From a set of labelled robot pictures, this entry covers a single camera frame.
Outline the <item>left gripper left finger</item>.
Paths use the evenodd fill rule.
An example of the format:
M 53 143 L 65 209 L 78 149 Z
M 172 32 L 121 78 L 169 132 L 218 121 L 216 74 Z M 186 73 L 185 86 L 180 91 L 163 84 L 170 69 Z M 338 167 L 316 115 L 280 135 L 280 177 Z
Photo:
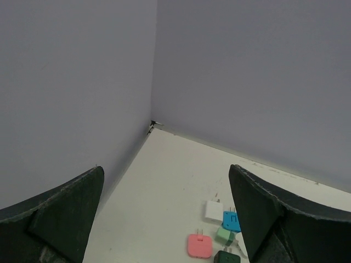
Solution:
M 82 262 L 103 185 L 96 166 L 1 209 L 1 262 Z

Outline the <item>white charger plug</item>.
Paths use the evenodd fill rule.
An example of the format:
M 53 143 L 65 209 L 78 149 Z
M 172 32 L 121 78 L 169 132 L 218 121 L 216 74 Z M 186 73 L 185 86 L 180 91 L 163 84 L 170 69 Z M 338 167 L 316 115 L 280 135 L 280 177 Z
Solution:
M 219 199 L 215 201 L 206 201 L 204 206 L 203 218 L 206 222 L 222 224 L 224 206 Z

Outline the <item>pink adapter plug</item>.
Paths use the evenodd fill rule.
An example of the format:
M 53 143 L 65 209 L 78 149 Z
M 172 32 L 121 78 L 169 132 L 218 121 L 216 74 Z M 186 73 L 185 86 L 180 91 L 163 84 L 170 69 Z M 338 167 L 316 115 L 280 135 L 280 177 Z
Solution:
M 186 250 L 191 258 L 209 259 L 213 253 L 212 238 L 197 229 L 196 233 L 188 235 Z

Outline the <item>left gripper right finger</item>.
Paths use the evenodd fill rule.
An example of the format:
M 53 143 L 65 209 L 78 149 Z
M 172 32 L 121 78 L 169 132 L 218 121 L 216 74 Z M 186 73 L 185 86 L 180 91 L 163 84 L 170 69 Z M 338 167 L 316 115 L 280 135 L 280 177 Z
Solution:
M 350 212 L 300 197 L 237 164 L 229 181 L 250 262 L 350 262 Z

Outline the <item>dark green cube charger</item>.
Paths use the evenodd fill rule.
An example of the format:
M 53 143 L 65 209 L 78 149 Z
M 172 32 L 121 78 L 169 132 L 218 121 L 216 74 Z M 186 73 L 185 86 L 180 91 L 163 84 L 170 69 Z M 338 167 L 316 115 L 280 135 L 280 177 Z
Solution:
M 213 263 L 240 263 L 241 258 L 239 255 L 233 254 L 232 249 L 225 247 L 219 250 L 214 256 Z

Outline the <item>light green plug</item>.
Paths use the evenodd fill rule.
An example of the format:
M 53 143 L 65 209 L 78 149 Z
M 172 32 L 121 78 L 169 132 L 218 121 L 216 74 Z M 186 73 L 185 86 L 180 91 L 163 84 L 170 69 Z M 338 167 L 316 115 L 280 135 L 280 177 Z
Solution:
M 237 244 L 238 241 L 236 239 L 236 235 L 240 232 L 230 231 L 222 226 L 218 227 L 214 240 L 221 245 L 229 247 L 233 244 Z

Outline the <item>white folding extension socket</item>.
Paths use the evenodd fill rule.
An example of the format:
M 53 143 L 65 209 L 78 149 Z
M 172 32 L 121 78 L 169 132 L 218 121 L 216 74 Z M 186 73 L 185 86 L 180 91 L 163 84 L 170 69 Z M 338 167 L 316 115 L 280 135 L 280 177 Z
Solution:
M 241 255 L 247 259 L 248 258 L 248 254 L 247 254 L 247 250 L 245 247 L 245 242 L 244 242 L 244 238 L 241 232 L 236 233 L 235 234 L 235 240 L 234 240 L 235 244 L 237 245 Z

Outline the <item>blue adapter plug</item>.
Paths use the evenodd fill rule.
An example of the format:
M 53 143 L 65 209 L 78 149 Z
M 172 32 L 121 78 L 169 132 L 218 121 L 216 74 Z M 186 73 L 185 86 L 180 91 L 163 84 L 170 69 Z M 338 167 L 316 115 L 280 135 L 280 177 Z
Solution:
M 224 229 L 231 232 L 241 232 L 239 218 L 235 208 L 229 208 L 229 210 L 223 211 L 222 226 Z

